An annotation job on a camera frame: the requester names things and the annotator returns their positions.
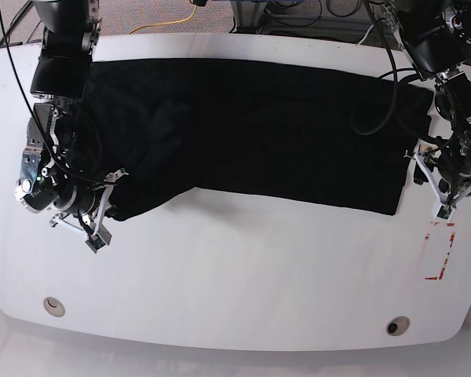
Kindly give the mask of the black t-shirt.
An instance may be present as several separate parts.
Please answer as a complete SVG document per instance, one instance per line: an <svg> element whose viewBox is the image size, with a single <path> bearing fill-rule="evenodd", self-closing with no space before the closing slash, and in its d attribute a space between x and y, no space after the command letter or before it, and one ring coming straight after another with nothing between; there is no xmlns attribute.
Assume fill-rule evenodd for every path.
<svg viewBox="0 0 471 377"><path fill-rule="evenodd" d="M89 164L124 169L115 219L191 189L396 213L405 152L433 93L343 71L245 60L95 63L75 123Z"/></svg>

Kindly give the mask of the red tape rectangle marking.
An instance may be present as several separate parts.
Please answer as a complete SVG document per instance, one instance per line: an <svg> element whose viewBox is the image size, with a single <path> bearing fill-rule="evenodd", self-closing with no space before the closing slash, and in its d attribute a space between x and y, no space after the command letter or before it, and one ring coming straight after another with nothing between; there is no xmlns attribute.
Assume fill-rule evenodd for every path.
<svg viewBox="0 0 471 377"><path fill-rule="evenodd" d="M455 223L430 224L423 243L419 271L424 280L442 280L455 240Z"/></svg>

